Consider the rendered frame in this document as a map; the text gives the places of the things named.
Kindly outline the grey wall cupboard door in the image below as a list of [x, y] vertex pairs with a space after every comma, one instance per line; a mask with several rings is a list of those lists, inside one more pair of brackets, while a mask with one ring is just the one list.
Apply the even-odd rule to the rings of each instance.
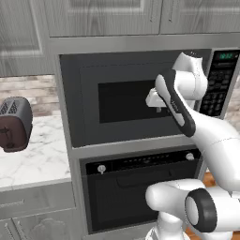
[[44, 0], [50, 36], [157, 35], [162, 0]]
[[53, 74], [43, 0], [0, 0], [0, 77]]
[[160, 33], [165, 35], [240, 33], [240, 0], [171, 0], [162, 6]]

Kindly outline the black built-in oven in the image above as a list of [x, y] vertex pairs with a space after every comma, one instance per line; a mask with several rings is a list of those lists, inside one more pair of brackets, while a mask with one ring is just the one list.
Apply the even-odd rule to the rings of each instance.
[[152, 222], [158, 213], [145, 200], [158, 182], [195, 179], [201, 152], [193, 147], [173, 151], [82, 159], [80, 170], [90, 233], [102, 233]]

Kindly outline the grey drawer front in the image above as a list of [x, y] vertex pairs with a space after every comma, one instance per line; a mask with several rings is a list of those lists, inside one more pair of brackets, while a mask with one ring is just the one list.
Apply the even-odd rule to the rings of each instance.
[[23, 205], [0, 208], [0, 219], [68, 209], [75, 206], [70, 182], [0, 192], [0, 203], [24, 200]]

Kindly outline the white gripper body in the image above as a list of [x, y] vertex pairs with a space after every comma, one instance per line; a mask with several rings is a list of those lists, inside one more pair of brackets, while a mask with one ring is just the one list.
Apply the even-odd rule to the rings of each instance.
[[155, 88], [152, 88], [146, 99], [145, 99], [146, 105], [148, 107], [152, 108], [163, 108], [165, 107], [164, 101], [161, 99], [161, 97], [158, 95], [158, 92]]

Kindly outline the grey appliance housing cabinet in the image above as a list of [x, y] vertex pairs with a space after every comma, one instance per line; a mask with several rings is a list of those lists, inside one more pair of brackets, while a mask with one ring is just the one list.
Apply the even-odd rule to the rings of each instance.
[[240, 33], [53, 37], [50, 45], [81, 238], [143, 240], [154, 221], [89, 232], [80, 161], [196, 148], [167, 111], [146, 107], [146, 95], [180, 53], [194, 53], [202, 58], [204, 73], [215, 72], [217, 78], [193, 106], [223, 117], [240, 70]]

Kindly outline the black oven door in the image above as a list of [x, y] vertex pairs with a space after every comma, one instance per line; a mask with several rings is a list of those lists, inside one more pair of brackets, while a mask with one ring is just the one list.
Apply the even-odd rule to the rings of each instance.
[[103, 163], [104, 174], [97, 164], [86, 165], [87, 203], [93, 233], [154, 221], [158, 213], [146, 203], [146, 189], [159, 182], [196, 178], [200, 160], [184, 160], [164, 165], [116, 169]]

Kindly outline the dark brown toaster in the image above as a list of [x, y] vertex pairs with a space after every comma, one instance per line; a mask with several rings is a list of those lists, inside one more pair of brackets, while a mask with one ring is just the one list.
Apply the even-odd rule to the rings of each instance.
[[33, 113], [25, 97], [7, 97], [0, 106], [0, 147], [6, 152], [24, 150], [33, 128]]

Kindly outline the grey base cupboard door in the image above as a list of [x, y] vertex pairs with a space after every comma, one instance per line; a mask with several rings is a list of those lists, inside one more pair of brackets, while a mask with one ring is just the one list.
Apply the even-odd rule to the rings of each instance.
[[5, 220], [0, 221], [0, 240], [10, 240], [5, 230], [5, 223], [7, 223]]
[[18, 220], [28, 240], [82, 240], [80, 221], [75, 208], [14, 217], [13, 222], [19, 232]]

